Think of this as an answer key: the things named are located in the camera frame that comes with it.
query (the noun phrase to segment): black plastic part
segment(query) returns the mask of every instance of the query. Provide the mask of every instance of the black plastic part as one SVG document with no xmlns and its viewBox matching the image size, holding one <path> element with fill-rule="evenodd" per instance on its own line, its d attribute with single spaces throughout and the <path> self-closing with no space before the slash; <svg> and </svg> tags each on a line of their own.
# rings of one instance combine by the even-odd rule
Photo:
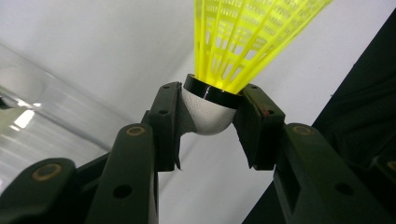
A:
<svg viewBox="0 0 396 224">
<path fill-rule="evenodd" d="M 318 130 L 289 124 L 281 144 L 274 182 L 287 223 L 395 223 Z"/>
<path fill-rule="evenodd" d="M 233 119 L 250 167 L 273 170 L 278 139 L 285 122 L 283 111 L 257 86 L 248 84 Z"/>
<path fill-rule="evenodd" d="M 149 125 L 122 128 L 85 223 L 158 223 L 154 158 Z"/>
<path fill-rule="evenodd" d="M 178 161 L 178 141 L 176 135 L 177 99 L 181 83 L 172 82 L 158 90 L 150 111 L 143 118 L 154 130 L 157 144 L 156 167 L 159 172 L 175 170 Z"/>
<path fill-rule="evenodd" d="M 243 224 L 286 224 L 274 182 L 265 190 Z"/>
<path fill-rule="evenodd" d="M 186 82 L 183 87 L 192 94 L 206 99 L 207 101 L 232 109 L 238 108 L 239 103 L 242 100 L 241 95 L 235 95 L 208 85 L 194 78 L 193 75 L 187 75 Z"/>
<path fill-rule="evenodd" d="M 0 223 L 68 223 L 77 197 L 75 165 L 47 159 L 26 168 L 0 198 Z"/>
</svg>

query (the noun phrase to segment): shuttlecock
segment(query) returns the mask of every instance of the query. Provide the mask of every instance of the shuttlecock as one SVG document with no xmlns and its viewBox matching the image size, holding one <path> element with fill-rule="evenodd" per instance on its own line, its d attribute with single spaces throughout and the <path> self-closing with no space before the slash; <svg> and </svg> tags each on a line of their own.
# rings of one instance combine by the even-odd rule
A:
<svg viewBox="0 0 396 224">
<path fill-rule="evenodd" d="M 227 128 L 238 92 L 331 1 L 195 0 L 195 76 L 182 94 L 197 132 Z"/>
</svg>

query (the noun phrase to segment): white wall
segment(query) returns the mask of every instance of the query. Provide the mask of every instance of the white wall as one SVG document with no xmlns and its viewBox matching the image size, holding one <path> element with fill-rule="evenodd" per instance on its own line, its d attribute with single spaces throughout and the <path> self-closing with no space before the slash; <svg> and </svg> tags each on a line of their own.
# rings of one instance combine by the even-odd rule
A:
<svg viewBox="0 0 396 224">
<path fill-rule="evenodd" d="M 395 7 L 334 0 L 253 83 L 311 124 Z M 162 84 L 193 73 L 192 15 L 192 0 L 0 0 L 0 43 L 138 122 Z M 180 158 L 161 174 L 161 223 L 240 223 L 272 179 L 248 169 L 233 127 L 184 136 Z"/>
</svg>

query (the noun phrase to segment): transparent plastic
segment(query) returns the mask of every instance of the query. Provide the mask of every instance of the transparent plastic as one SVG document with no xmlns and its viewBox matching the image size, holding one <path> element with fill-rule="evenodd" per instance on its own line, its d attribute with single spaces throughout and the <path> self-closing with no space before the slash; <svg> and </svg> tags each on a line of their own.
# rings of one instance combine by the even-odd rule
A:
<svg viewBox="0 0 396 224">
<path fill-rule="evenodd" d="M 0 192 L 24 168 L 63 157 L 80 166 L 111 149 L 131 123 L 0 45 Z"/>
<path fill-rule="evenodd" d="M 195 76 L 237 94 L 332 0 L 195 0 Z"/>
</svg>

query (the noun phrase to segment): screw hole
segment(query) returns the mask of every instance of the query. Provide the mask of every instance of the screw hole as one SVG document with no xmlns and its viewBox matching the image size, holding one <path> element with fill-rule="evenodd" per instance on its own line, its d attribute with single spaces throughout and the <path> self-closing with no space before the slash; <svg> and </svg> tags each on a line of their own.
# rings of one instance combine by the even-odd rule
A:
<svg viewBox="0 0 396 224">
<path fill-rule="evenodd" d="M 165 115 L 165 114 L 168 113 L 168 111 L 167 111 L 167 110 L 160 110 L 159 113 L 160 113 L 161 115 Z"/>
<path fill-rule="evenodd" d="M 344 195 L 352 195 L 353 194 L 353 188 L 350 187 L 348 184 L 344 184 L 344 183 L 339 183 L 337 185 L 335 185 L 334 187 L 338 192 L 344 194 Z"/>
<path fill-rule="evenodd" d="M 113 191 L 113 196 L 118 199 L 128 197 L 132 193 L 132 188 L 128 185 L 120 185 Z"/>
</svg>

